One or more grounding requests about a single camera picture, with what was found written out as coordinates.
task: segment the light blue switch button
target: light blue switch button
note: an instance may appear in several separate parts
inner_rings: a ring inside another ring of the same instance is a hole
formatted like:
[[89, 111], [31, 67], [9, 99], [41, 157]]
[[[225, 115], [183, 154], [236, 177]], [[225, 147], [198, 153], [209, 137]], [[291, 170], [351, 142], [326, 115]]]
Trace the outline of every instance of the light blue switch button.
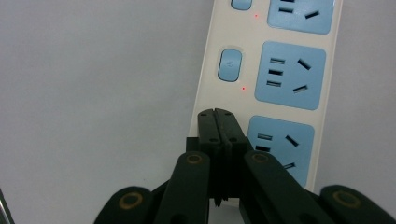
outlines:
[[237, 10], [248, 10], [251, 7], [251, 0], [232, 0], [231, 6]]
[[242, 53], [236, 49], [225, 49], [221, 53], [219, 78], [223, 81], [234, 82], [239, 78]]

